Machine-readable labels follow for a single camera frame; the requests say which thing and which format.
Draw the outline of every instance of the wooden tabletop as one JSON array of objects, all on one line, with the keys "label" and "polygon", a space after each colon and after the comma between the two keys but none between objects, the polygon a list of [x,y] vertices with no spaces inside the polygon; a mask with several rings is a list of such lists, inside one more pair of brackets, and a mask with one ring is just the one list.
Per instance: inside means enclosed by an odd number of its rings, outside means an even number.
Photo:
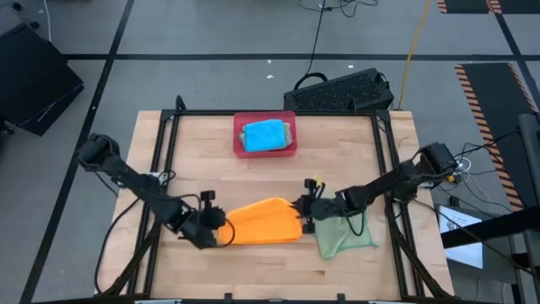
[{"label": "wooden tabletop", "polygon": [[[138,114],[127,157],[127,163],[136,171],[150,168],[159,114]],[[419,147],[412,115],[407,111],[392,112],[391,124],[400,159],[406,160]],[[305,192],[304,179],[315,174],[334,190],[366,184],[380,175],[368,117],[296,117],[298,150],[291,158],[238,159],[232,151],[232,127],[232,116],[181,117],[172,166],[177,176],[170,182],[169,195],[213,189],[217,197],[214,203],[228,211],[264,198],[294,201]],[[386,147],[385,134],[381,137]],[[165,151],[161,165],[165,163]],[[386,163],[390,164],[385,152]],[[114,216],[134,199],[130,191],[121,190]],[[418,200],[432,204],[427,190],[418,190]],[[383,197],[369,208],[368,227],[378,248],[348,249],[328,261],[320,257],[313,235],[285,244],[200,251],[163,229],[151,296],[222,299],[224,293],[230,292],[235,299],[334,300],[337,293],[344,293],[347,300],[399,300],[383,208]],[[111,233],[99,277],[102,289],[113,282],[131,258],[141,212],[139,204]],[[453,294],[433,211],[409,204],[409,212],[419,258],[440,285]],[[410,264],[405,256],[403,261],[409,293],[413,295]],[[138,290],[142,290],[145,270],[143,261]]]}]

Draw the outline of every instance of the concrete floor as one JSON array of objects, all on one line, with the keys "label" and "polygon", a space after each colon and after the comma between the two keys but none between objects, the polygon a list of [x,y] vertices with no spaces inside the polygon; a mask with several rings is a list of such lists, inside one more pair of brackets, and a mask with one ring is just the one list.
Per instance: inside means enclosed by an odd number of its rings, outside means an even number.
[{"label": "concrete floor", "polygon": [[[45,15],[39,13],[42,2],[22,3],[28,8],[25,18],[46,24]],[[47,3],[52,42],[61,52],[107,54],[127,0]],[[306,6],[318,3],[304,0]],[[358,6],[353,19],[339,11],[325,14],[317,52],[407,54],[423,6],[420,0],[381,0],[377,7]],[[294,0],[135,0],[118,54],[306,54],[311,52],[317,19],[317,13],[300,8]],[[540,19],[535,15],[505,19],[521,52],[540,54],[540,39],[535,39]],[[38,32],[46,37],[44,29]],[[492,14],[441,14],[436,2],[430,7],[416,52],[511,55]],[[467,62],[414,61],[404,98],[404,109],[413,112],[420,143],[445,142],[455,153],[465,142],[482,143],[454,72],[456,63]],[[82,94],[44,137],[17,130],[0,146],[1,303],[19,301],[104,64],[104,60],[70,61],[69,66],[85,82]],[[171,108],[177,94],[190,109],[281,109],[283,92],[293,88],[308,64],[308,60],[116,60],[95,109],[92,131],[109,134],[126,155],[137,112]],[[398,95],[404,64],[324,60],[315,61],[312,71],[334,78],[377,68]],[[540,62],[527,66],[540,81]],[[471,171],[494,169],[483,151],[470,158]],[[495,174],[477,180],[493,201],[509,206]],[[479,202],[464,187],[453,193],[480,209],[504,213]],[[438,204],[447,200],[436,191],[433,197]],[[34,301],[92,295],[94,267],[114,202],[94,176],[77,172]],[[456,293],[472,300],[476,278],[454,269],[451,274]],[[501,290],[501,283],[483,281],[478,299],[503,302]],[[511,302],[509,286],[506,302]]]}]

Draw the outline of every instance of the orange cloth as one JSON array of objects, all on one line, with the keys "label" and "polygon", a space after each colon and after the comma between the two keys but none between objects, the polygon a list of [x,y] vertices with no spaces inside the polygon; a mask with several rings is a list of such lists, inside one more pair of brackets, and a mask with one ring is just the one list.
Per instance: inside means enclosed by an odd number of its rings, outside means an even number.
[{"label": "orange cloth", "polygon": [[[283,198],[268,198],[261,202],[230,211],[227,219],[235,227],[232,244],[271,244],[298,241],[302,236],[302,223],[292,204]],[[222,244],[230,241],[229,223],[218,229]]]}]

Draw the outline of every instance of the light green towel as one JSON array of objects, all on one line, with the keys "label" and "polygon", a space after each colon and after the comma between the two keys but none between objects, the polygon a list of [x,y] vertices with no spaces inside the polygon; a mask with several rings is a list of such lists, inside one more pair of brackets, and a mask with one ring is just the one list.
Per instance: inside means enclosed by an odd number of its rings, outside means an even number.
[{"label": "light green towel", "polygon": [[362,225],[364,225],[364,232],[362,232],[361,236],[356,236],[351,231],[347,219],[343,217],[314,220],[315,235],[319,244],[321,257],[328,260],[345,249],[367,246],[377,247],[371,239],[370,230],[368,229],[368,218],[367,210],[364,214],[357,214],[349,218],[354,231],[357,233],[360,233]]}]

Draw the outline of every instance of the red tray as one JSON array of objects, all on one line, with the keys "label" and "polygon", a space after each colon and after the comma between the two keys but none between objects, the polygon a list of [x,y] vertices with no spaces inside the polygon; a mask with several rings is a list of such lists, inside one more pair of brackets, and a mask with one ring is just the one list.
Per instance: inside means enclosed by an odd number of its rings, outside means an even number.
[{"label": "red tray", "polygon": [[[290,157],[293,156],[298,148],[298,139],[296,138],[296,116],[293,111],[272,111],[272,112],[239,112],[234,117],[233,127],[233,151],[239,158],[256,157]],[[238,134],[247,123],[260,122],[267,119],[281,119],[290,124],[290,132],[293,134],[293,143],[284,149],[264,151],[264,152],[246,152],[244,146],[238,139]]]}]

